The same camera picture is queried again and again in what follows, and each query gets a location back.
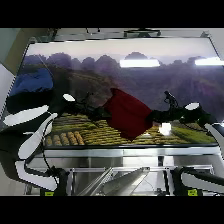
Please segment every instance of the dark red fabric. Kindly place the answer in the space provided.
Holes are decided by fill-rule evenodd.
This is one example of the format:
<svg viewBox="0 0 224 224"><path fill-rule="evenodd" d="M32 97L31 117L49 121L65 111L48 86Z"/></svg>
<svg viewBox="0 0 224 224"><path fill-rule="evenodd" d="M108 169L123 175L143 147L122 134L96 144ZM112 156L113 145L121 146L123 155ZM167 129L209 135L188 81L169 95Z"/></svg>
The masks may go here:
<svg viewBox="0 0 224 224"><path fill-rule="evenodd" d="M113 96L104 104L112 117L107 120L110 127L121 132L121 137L134 140L152 127L152 122L145 118L152 112L144 103L135 97L112 88Z"/></svg>

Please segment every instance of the printed landscape image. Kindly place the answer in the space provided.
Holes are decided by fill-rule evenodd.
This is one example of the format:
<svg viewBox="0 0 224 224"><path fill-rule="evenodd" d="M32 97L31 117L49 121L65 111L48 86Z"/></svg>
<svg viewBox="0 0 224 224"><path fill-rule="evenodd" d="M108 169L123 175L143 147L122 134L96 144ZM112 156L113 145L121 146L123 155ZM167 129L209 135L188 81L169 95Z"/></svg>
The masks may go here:
<svg viewBox="0 0 224 224"><path fill-rule="evenodd" d="M136 97L150 109L168 110L164 91L174 95L179 106L199 102L219 122L224 119L224 70L222 66L196 66L195 60L217 57L207 38L161 38L97 40L30 45L18 75L47 69L60 93L102 106L118 88ZM120 60L157 59L159 67L121 68ZM53 122L47 146L117 144L210 144L214 138L178 121L170 135L159 132L159 124L134 141L121 138L106 121L92 123L88 117L63 114ZM197 124L191 127L200 129Z"/></svg>

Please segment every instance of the red cloth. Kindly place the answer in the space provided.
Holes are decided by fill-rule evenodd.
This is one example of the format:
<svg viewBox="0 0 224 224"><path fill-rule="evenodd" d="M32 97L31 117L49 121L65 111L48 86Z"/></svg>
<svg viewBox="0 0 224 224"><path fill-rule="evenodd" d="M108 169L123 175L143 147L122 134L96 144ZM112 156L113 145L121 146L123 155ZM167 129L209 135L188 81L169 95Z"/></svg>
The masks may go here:
<svg viewBox="0 0 224 224"><path fill-rule="evenodd" d="M104 104L112 114L107 123L120 131L122 138L132 141L152 127L152 122L145 120L152 111L144 103L119 89L111 92L113 96Z"/></svg>

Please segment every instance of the field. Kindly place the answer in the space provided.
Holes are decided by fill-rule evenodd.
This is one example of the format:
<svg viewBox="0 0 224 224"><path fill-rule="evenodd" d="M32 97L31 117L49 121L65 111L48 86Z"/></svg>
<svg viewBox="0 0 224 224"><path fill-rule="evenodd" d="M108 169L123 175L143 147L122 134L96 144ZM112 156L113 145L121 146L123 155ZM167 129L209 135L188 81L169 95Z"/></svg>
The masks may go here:
<svg viewBox="0 0 224 224"><path fill-rule="evenodd" d="M119 144L195 144L215 143L214 138L203 132L194 131L174 123L169 136L159 132L158 126L153 126L134 141L121 138L120 133L109 127L106 121L96 123L84 115L63 114L53 123L52 132L46 137L46 146L75 145L119 145Z"/></svg>

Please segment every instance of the sky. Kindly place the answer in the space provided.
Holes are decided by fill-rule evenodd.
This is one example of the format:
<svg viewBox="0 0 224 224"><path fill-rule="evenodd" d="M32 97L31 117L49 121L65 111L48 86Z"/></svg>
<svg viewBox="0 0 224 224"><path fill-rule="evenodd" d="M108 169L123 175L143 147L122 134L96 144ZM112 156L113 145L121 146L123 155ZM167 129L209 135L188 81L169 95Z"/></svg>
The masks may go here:
<svg viewBox="0 0 224 224"><path fill-rule="evenodd" d="M106 54L117 62L132 52L140 52L148 58L156 58L165 64L174 60L185 62L189 57L216 57L217 54L208 38L152 38L121 40L87 40L52 43L35 43L28 48L26 55L64 52L80 61L86 57L97 60Z"/></svg>

